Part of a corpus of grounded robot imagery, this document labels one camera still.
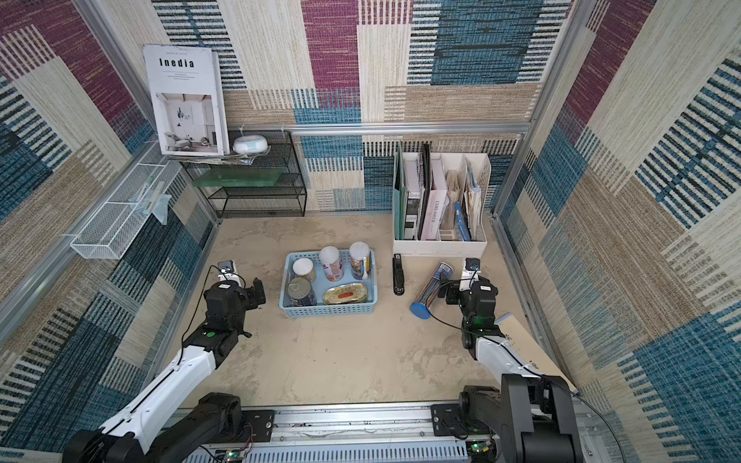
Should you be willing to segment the gold oval sardine tin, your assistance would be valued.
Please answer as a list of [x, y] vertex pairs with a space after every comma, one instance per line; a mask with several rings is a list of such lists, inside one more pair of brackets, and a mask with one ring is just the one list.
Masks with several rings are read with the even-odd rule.
[[369, 297], [368, 288], [361, 283], [351, 283], [332, 287], [322, 295], [324, 305], [343, 305], [365, 303]]

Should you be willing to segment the short white lidded can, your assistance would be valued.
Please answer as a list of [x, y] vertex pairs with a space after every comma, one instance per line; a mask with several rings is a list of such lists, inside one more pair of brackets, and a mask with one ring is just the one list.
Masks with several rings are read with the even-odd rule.
[[297, 278], [303, 278], [309, 283], [316, 281], [315, 263], [308, 258], [297, 259], [291, 269]]

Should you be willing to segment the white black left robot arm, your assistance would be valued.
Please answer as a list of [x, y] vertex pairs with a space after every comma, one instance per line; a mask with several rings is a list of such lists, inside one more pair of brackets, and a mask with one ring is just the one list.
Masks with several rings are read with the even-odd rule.
[[207, 289], [206, 319], [173, 361], [128, 405], [95, 430], [80, 430], [63, 450], [65, 462], [181, 462], [210, 442], [235, 441], [246, 426], [236, 395], [209, 393], [174, 426], [168, 420], [226, 360], [241, 337], [245, 314], [266, 302], [261, 280], [245, 287], [223, 277]]

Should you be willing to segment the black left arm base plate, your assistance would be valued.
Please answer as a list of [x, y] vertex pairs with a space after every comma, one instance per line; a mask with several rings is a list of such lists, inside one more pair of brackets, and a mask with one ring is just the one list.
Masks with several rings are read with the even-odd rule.
[[242, 430], [239, 442], [268, 443], [271, 441], [275, 411], [270, 409], [255, 409], [242, 411]]

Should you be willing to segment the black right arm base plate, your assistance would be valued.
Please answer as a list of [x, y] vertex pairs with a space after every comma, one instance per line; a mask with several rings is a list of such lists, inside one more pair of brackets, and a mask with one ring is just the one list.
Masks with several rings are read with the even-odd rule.
[[471, 435], [480, 434], [480, 430], [461, 415], [455, 403], [434, 404], [430, 407], [430, 415], [435, 437], [465, 440]]

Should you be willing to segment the metal can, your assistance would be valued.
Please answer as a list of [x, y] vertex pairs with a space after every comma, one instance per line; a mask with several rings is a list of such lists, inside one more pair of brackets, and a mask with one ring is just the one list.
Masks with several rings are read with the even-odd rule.
[[292, 307], [316, 306], [316, 295], [312, 283], [304, 277], [295, 277], [287, 285], [287, 295]]

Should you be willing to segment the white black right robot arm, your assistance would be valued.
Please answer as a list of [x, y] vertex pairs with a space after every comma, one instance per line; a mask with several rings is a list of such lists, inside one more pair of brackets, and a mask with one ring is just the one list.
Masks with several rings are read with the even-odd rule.
[[445, 281], [438, 291], [460, 308], [463, 347], [498, 380], [497, 388], [466, 386], [459, 410], [499, 437], [507, 462], [585, 460], [571, 390], [561, 376], [526, 363], [496, 321], [498, 289], [486, 279]]

